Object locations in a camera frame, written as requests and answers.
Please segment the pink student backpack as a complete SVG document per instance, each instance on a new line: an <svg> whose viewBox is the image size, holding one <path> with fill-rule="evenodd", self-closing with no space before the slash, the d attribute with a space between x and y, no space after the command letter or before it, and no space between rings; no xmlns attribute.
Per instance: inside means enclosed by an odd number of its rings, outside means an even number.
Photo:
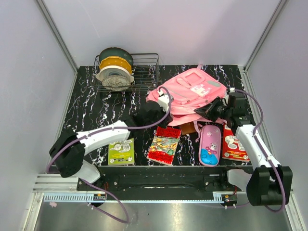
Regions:
<svg viewBox="0 0 308 231"><path fill-rule="evenodd" d="M198 122L208 122L208 119L198 115L194 110L210 104L217 97L224 98L227 88L205 71L199 68L189 69L162 84L173 97L171 103L172 121L169 126L175 127L193 123L198 134Z"/></svg>

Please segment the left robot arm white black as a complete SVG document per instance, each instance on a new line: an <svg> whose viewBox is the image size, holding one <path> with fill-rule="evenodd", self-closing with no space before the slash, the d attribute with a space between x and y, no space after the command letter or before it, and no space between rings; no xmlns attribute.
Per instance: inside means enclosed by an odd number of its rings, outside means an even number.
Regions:
<svg viewBox="0 0 308 231"><path fill-rule="evenodd" d="M129 115L108 126L89 131L68 131L61 135L51 147L51 162L56 165L62 178L77 177L97 191L103 187L104 179L97 167L84 157L92 151L113 142L139 137L142 132L157 125L165 125L170 118L170 103L148 101L135 115Z"/></svg>

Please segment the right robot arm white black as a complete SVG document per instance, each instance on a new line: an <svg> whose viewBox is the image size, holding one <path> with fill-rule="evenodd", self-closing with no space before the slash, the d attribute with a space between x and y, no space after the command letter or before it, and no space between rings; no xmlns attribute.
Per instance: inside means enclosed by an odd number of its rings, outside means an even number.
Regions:
<svg viewBox="0 0 308 231"><path fill-rule="evenodd" d="M249 175L241 169L229 169L218 179L219 187L229 191L234 186L246 192L252 206L280 206L288 204L291 192L293 172L288 166L282 166L271 154L258 133L261 123L255 123L246 113L246 98L253 96L243 90L229 92L227 102L220 97L195 112L212 122L222 119L243 145L253 167Z"/></svg>

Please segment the red treehouse paperback book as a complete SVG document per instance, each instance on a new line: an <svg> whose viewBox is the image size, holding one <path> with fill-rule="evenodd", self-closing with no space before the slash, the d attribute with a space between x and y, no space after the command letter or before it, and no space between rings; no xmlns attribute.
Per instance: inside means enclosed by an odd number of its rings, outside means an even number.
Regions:
<svg viewBox="0 0 308 231"><path fill-rule="evenodd" d="M147 159L171 166L179 143L181 130L157 127Z"/></svg>

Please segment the green paperback book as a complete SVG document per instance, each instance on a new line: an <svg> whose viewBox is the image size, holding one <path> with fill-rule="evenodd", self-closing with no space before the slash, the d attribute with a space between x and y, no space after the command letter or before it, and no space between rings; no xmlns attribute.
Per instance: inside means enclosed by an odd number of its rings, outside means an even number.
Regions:
<svg viewBox="0 0 308 231"><path fill-rule="evenodd" d="M134 165L134 139L117 141L108 145L108 165Z"/></svg>

